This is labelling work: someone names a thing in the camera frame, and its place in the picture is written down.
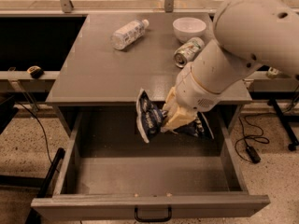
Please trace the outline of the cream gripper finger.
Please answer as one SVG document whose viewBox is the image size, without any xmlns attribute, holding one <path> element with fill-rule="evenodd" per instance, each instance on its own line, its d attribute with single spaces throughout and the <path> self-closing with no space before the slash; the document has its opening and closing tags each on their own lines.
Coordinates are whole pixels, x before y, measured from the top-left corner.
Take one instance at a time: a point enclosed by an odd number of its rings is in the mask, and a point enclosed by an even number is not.
<svg viewBox="0 0 299 224">
<path fill-rule="evenodd" d="M 164 105 L 163 105 L 163 108 L 162 108 L 162 110 L 163 111 L 169 111 L 169 102 L 170 102 L 170 100 L 171 100 L 171 94 L 168 94 L 167 95 L 167 97 L 166 97 L 166 99 L 165 99 L 165 102 L 164 102 Z"/>
<path fill-rule="evenodd" d="M 171 123 L 169 123 L 169 122 L 165 122 L 165 123 L 162 125 L 162 127 L 161 127 L 161 132 L 162 132 L 162 133 L 172 132 L 172 131 L 174 131 L 174 130 L 175 130 L 174 126 L 173 126 Z"/>
</svg>

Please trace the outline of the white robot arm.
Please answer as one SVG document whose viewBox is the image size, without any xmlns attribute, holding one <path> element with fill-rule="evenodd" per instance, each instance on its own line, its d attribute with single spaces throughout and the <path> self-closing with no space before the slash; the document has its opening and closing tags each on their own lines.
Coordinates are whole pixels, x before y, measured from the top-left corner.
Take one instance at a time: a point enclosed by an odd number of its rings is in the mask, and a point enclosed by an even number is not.
<svg viewBox="0 0 299 224">
<path fill-rule="evenodd" d="M 211 39 L 178 73 L 164 104 L 164 132 L 211 110 L 222 93 L 266 65 L 299 77 L 299 15 L 278 0 L 225 0 Z"/>
</svg>

